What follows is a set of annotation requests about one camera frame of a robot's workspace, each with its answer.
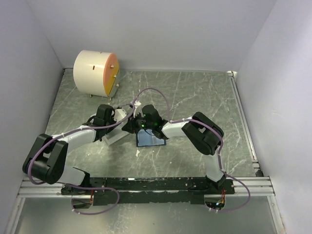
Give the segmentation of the white plastic card tray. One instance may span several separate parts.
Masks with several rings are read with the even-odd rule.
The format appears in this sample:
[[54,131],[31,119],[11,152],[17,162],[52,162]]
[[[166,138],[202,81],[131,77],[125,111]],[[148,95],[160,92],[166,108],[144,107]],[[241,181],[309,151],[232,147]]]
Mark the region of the white plastic card tray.
[[112,145],[129,134],[121,129],[125,124],[126,121],[122,122],[103,137],[107,145]]

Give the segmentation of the blue leather card holder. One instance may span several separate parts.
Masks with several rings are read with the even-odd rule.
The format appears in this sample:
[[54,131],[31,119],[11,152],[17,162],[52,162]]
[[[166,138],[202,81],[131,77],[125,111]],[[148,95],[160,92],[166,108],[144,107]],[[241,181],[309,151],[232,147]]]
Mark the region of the blue leather card holder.
[[137,147],[162,146],[166,145],[166,140],[157,138],[151,130],[140,130],[136,134]]

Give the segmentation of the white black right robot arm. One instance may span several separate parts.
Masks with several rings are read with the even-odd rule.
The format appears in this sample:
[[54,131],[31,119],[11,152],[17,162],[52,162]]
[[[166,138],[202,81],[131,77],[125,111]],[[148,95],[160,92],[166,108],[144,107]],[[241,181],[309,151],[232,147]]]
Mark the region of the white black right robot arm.
[[165,120],[156,108],[149,104],[144,106],[137,116],[129,117],[122,130],[131,134],[151,130],[156,138],[163,140],[187,137],[195,148],[206,156],[208,191],[217,194],[223,189],[226,176],[222,172],[222,162],[217,154],[223,146],[224,132],[202,112],[196,112],[182,120]]

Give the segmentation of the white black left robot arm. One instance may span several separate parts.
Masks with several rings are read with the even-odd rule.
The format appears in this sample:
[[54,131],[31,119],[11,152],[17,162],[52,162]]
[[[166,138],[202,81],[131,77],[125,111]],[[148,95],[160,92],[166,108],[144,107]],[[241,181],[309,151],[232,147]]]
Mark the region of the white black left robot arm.
[[98,107],[94,116],[80,127],[56,136],[40,134],[22,166],[22,171],[29,178],[37,178],[39,184],[59,182],[64,170],[67,154],[88,143],[92,143],[107,134],[117,121],[116,110],[106,104]]

